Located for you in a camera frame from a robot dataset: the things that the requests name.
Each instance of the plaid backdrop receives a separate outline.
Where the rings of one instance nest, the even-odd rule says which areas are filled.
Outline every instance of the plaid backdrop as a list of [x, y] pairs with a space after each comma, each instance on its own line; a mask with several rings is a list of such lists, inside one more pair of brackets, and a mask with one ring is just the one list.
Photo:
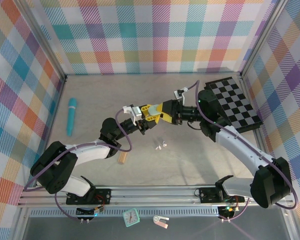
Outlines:
[[268, 150], [289, 160], [300, 200], [300, 0], [288, 2], [247, 76]]
[[135, 74], [237, 72], [277, 0], [27, 1], [65, 72]]
[[13, 0], [0, 0], [0, 240], [43, 152], [61, 85]]

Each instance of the teal alarm clock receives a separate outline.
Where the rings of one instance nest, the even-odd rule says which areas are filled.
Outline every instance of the teal alarm clock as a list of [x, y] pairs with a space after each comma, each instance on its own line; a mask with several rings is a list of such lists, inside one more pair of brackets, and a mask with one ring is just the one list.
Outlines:
[[128, 211], [123, 212], [123, 219], [126, 227], [130, 227], [140, 222], [138, 210], [132, 208]]

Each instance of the checkerboard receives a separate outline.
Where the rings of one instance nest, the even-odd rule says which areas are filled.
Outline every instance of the checkerboard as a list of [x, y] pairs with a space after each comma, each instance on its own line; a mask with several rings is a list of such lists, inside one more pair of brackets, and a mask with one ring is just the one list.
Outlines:
[[218, 99], [223, 115], [239, 133], [260, 127], [262, 121], [232, 77], [208, 82], [207, 87]]

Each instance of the small wooden block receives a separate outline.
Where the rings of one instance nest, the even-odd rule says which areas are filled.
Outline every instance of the small wooden block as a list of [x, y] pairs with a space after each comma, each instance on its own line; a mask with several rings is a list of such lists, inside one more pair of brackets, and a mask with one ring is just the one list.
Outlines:
[[118, 158], [118, 163], [124, 164], [126, 162], [127, 154], [128, 154], [127, 152], [122, 151]]

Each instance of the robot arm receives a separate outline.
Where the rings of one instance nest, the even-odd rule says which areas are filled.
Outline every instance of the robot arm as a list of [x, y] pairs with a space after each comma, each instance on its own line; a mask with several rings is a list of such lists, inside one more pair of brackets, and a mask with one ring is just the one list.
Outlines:
[[[139, 130], [144, 135], [145, 131], [153, 128], [160, 119], [173, 125], [181, 125], [183, 121], [200, 122], [201, 131], [211, 140], [232, 152], [249, 169], [253, 176], [253, 178], [236, 178], [229, 175], [217, 181], [215, 188], [220, 193], [218, 196], [220, 201], [224, 201], [229, 196], [253, 197], [261, 207], [267, 208], [291, 192], [283, 178], [267, 162], [257, 156], [252, 149], [274, 163], [291, 182], [288, 162], [282, 157], [278, 159], [272, 158], [270, 155], [252, 146], [251, 143], [250, 147], [243, 144], [238, 139], [238, 137], [243, 139], [240, 133], [219, 114], [219, 105], [211, 91], [202, 90], [199, 92], [199, 106], [210, 120], [218, 123], [225, 129], [220, 129], [204, 120], [197, 107], [184, 106], [182, 93], [178, 93], [182, 96], [181, 98], [168, 100], [158, 105], [148, 104], [140, 107], [134, 107], [133, 105], [123, 107], [124, 112], [129, 113], [131, 118], [120, 123], [121, 127], [127, 134]], [[236, 137], [226, 130], [235, 133]], [[99, 139], [94, 143], [105, 143], [120, 148], [121, 145], [117, 141], [123, 137], [124, 134], [119, 129], [115, 119], [107, 118], [102, 123]], [[31, 168], [31, 175], [35, 176], [60, 153], [72, 147], [74, 146], [63, 145], [58, 141], [52, 143]], [[38, 177], [38, 181], [50, 194], [59, 191], [67, 192], [70, 198], [84, 200], [80, 201], [81, 204], [82, 202], [90, 203], [91, 199], [97, 194], [96, 188], [84, 177], [82, 177], [84, 179], [82, 180], [71, 176], [73, 168], [88, 161], [112, 157], [117, 151], [104, 145], [87, 146], [72, 150]]]

